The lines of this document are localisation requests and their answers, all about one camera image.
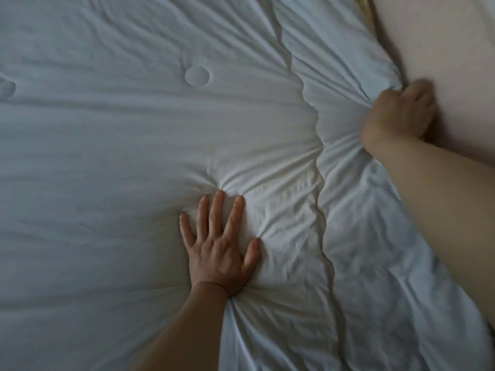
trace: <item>bed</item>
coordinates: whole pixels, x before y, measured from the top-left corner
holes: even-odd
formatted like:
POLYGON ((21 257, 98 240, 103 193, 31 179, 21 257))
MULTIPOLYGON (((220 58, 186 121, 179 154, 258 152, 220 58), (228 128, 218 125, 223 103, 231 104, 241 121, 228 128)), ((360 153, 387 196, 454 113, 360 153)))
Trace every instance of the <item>bed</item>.
POLYGON ((359 142, 401 82, 356 0, 2 3, 2 370, 129 368, 189 293, 178 214, 217 189, 262 242, 221 370, 493 368, 359 142))

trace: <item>forearm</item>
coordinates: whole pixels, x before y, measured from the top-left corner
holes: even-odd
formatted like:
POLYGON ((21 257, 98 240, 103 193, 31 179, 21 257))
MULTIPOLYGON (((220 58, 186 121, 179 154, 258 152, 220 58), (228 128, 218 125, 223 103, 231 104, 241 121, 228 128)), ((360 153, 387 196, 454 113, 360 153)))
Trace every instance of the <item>forearm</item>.
POLYGON ((431 248, 495 324, 495 170, 414 139, 372 153, 431 248))
POLYGON ((138 370, 217 370, 227 299, 222 287, 195 285, 174 322, 152 344, 138 370))

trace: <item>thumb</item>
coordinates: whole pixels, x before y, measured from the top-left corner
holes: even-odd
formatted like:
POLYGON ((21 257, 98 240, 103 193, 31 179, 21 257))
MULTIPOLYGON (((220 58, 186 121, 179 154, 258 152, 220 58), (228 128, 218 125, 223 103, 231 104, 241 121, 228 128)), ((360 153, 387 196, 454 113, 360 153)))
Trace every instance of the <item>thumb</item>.
POLYGON ((257 238, 255 238, 249 243, 249 246, 247 247, 247 252, 244 256, 244 262, 241 267, 241 273, 244 281, 249 281, 254 269, 259 262, 260 257, 261 253, 259 251, 259 241, 257 238))

